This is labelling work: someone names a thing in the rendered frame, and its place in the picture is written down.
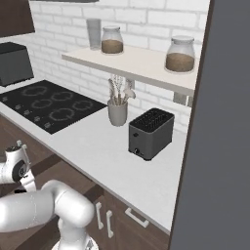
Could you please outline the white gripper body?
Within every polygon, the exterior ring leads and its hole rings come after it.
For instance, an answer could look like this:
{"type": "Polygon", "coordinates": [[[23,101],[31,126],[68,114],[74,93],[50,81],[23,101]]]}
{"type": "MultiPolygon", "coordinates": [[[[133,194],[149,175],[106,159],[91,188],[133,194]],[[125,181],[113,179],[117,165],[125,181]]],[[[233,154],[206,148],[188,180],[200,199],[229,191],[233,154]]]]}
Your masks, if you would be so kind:
{"type": "Polygon", "coordinates": [[[36,191],[35,178],[31,171],[28,171],[21,178],[21,185],[27,192],[36,191]]]}

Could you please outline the dark brown drawer front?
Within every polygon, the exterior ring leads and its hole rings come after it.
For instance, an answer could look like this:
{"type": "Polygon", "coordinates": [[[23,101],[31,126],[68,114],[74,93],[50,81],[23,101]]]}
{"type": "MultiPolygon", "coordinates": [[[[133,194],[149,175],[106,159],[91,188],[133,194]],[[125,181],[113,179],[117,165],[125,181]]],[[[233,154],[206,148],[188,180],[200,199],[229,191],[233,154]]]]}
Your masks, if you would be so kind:
{"type": "MultiPolygon", "coordinates": [[[[125,214],[125,210],[128,208],[125,203],[115,198],[115,204],[121,212],[122,235],[126,250],[168,250],[169,235],[167,233],[152,223],[149,223],[148,227],[144,229],[125,214]]],[[[132,213],[140,220],[146,220],[133,209],[132,213]]]]}

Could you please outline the black hob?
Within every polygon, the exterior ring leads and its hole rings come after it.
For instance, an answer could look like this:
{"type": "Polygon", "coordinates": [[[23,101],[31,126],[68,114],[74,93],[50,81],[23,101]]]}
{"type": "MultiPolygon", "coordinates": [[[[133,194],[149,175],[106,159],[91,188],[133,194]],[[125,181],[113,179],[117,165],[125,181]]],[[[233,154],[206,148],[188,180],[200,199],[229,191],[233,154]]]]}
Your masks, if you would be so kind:
{"type": "Polygon", "coordinates": [[[51,135],[105,108],[47,80],[0,94],[0,102],[51,135]]]}

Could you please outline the dark brown cupboard door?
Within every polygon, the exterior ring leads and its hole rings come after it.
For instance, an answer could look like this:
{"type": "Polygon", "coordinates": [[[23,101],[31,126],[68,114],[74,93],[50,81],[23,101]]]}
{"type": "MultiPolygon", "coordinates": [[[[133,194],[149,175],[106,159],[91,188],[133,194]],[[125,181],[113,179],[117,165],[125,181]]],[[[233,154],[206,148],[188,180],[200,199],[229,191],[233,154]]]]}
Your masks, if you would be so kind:
{"type": "Polygon", "coordinates": [[[114,232],[112,238],[106,239],[106,250],[126,250],[124,246],[125,240],[122,235],[122,221],[121,221],[121,212],[115,204],[115,198],[109,193],[104,193],[105,201],[105,222],[106,222],[106,212],[108,210],[112,211],[111,217],[111,229],[114,232]]]}
{"type": "Polygon", "coordinates": [[[95,216],[90,225],[87,227],[87,231],[90,236],[96,241],[100,250],[106,250],[106,222],[105,222],[105,201],[104,196],[100,196],[95,202],[95,216]],[[101,216],[104,227],[102,229],[98,228],[97,213],[96,213],[96,203],[102,204],[101,216]]]}

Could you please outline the pale grey utensil pot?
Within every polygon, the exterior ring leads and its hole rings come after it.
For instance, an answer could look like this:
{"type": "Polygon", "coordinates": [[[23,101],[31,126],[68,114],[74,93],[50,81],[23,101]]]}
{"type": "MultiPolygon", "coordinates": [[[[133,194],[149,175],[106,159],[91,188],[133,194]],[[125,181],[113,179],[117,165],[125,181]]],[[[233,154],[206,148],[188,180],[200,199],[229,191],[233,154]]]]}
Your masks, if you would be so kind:
{"type": "Polygon", "coordinates": [[[123,126],[127,121],[128,104],[115,105],[107,102],[107,112],[109,121],[113,126],[123,126]]]}

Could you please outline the dark grey microwave oven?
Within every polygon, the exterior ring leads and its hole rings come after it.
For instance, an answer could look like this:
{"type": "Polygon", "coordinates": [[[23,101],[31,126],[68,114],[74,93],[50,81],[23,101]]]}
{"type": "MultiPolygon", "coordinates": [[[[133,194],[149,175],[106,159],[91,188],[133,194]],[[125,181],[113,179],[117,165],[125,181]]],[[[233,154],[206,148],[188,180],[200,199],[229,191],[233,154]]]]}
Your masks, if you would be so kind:
{"type": "Polygon", "coordinates": [[[25,46],[0,43],[0,86],[7,87],[34,77],[25,46]]]}

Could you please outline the pale whisk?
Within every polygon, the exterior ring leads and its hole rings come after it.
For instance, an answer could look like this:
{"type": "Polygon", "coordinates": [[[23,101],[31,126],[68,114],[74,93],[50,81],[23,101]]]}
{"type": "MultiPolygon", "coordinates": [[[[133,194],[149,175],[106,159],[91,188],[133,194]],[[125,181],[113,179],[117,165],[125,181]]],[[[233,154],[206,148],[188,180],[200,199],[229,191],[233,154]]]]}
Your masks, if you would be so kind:
{"type": "Polygon", "coordinates": [[[112,74],[108,79],[110,101],[112,104],[121,105],[121,88],[123,78],[119,75],[112,74]]]}

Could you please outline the dark grey toaster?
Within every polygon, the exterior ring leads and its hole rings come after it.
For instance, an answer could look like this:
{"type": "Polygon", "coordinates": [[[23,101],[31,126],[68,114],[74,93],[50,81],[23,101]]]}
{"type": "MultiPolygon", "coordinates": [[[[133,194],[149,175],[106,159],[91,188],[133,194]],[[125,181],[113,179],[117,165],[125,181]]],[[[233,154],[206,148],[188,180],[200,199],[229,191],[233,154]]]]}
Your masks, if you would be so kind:
{"type": "Polygon", "coordinates": [[[128,150],[150,161],[172,142],[175,115],[151,108],[129,123],[128,150]]]}

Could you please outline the white spatula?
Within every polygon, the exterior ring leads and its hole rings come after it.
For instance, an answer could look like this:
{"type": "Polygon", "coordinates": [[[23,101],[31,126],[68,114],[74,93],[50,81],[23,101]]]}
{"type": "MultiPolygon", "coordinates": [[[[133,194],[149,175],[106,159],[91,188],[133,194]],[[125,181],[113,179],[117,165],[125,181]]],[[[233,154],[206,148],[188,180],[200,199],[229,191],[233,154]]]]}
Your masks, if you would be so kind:
{"type": "Polygon", "coordinates": [[[125,89],[124,90],[124,99],[123,99],[123,103],[125,104],[130,98],[135,98],[136,94],[132,89],[125,89]]]}

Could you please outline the grey drinking glass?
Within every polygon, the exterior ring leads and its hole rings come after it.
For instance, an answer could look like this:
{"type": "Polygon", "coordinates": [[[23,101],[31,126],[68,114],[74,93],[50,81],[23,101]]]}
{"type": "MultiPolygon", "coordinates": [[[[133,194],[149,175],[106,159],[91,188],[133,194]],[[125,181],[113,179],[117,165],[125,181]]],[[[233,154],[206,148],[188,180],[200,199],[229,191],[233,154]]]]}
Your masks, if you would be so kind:
{"type": "Polygon", "coordinates": [[[101,48],[101,20],[86,19],[87,31],[89,36],[89,44],[91,50],[99,50],[101,48]]]}

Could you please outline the small glass jar brown contents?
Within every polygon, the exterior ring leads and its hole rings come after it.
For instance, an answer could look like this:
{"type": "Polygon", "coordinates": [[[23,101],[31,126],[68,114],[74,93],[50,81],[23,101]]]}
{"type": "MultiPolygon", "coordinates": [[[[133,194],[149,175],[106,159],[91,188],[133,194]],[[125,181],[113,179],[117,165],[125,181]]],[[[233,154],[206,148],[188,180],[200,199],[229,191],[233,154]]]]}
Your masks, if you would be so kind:
{"type": "Polygon", "coordinates": [[[123,39],[119,26],[110,25],[103,28],[101,48],[103,53],[110,55],[123,52],[123,39]]]}

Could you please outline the tall grey fridge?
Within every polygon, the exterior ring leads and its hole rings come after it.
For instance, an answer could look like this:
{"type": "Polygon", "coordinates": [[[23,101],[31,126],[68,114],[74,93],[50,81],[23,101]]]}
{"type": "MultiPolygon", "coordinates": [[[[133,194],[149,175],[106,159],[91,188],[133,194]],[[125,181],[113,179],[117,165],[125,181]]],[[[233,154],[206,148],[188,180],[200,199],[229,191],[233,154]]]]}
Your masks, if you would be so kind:
{"type": "Polygon", "coordinates": [[[211,0],[169,250],[250,250],[250,0],[211,0]]]}

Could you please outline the large glass jar brown contents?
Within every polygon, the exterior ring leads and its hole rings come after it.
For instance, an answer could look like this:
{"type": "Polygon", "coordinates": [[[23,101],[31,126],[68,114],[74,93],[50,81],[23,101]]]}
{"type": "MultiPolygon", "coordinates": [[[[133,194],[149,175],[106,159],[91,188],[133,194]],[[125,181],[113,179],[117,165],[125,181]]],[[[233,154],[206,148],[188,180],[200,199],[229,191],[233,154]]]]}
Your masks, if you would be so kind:
{"type": "Polygon", "coordinates": [[[165,68],[178,73],[193,71],[195,63],[193,42],[194,38],[191,36],[173,36],[166,54],[165,68]]]}

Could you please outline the cream wall shelf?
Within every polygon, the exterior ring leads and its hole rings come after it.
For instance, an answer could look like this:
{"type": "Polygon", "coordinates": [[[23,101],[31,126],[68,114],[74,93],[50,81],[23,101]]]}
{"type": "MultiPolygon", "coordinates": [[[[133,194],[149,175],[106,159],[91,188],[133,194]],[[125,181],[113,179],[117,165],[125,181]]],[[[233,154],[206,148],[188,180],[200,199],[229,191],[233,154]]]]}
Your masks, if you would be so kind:
{"type": "Polygon", "coordinates": [[[198,63],[195,64],[192,72],[170,72],[164,67],[165,54],[163,52],[125,46],[123,53],[108,55],[101,51],[83,48],[62,54],[62,59],[182,95],[190,97],[194,95],[198,63]]]}

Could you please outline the dark brown wall cupboard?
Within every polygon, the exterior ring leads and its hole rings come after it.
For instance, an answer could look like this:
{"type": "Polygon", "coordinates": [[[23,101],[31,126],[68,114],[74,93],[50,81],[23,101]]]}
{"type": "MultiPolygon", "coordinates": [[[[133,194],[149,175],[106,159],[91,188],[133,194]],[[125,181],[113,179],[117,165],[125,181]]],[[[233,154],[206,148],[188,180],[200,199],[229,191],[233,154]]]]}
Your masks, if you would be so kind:
{"type": "Polygon", "coordinates": [[[0,38],[34,31],[28,0],[0,0],[0,38]]]}

